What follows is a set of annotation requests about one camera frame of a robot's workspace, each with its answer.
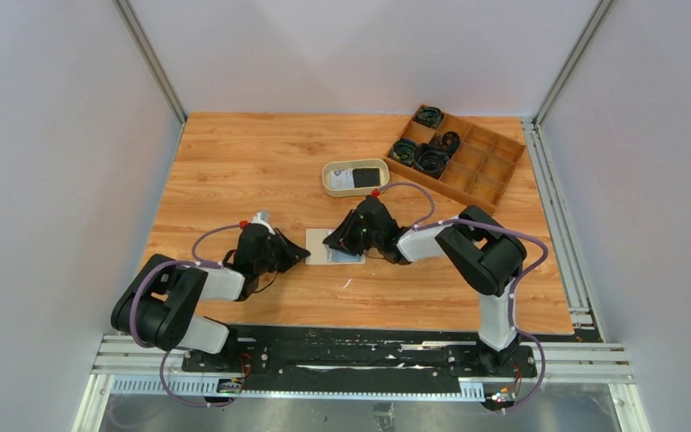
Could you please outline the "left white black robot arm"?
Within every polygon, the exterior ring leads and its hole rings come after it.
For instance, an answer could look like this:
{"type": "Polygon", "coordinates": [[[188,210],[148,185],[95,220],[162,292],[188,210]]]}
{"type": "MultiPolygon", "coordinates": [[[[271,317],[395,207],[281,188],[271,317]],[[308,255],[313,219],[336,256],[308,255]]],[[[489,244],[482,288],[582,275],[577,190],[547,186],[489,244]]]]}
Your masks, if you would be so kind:
{"type": "Polygon", "coordinates": [[[140,347],[202,352],[215,370],[232,370],[240,351],[236,331],[198,315],[198,303],[242,302],[258,292],[263,275],[285,273],[310,256],[266,221],[234,227],[238,243],[221,261],[152,255],[113,306],[112,327],[140,347]]]}

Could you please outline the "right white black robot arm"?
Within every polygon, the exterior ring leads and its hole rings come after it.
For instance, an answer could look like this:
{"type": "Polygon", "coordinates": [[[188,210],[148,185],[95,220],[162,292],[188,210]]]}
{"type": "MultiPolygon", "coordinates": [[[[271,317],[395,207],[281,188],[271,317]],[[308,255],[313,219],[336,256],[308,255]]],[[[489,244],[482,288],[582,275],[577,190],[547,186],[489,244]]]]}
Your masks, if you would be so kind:
{"type": "Polygon", "coordinates": [[[523,272],[523,243],[478,206],[450,220],[421,228],[402,227],[376,197],[367,196],[323,240],[323,245],[351,256],[374,249],[396,265],[446,257],[479,295],[481,324],[478,363],[483,372],[501,375],[514,363],[520,343],[512,298],[523,272]]]}

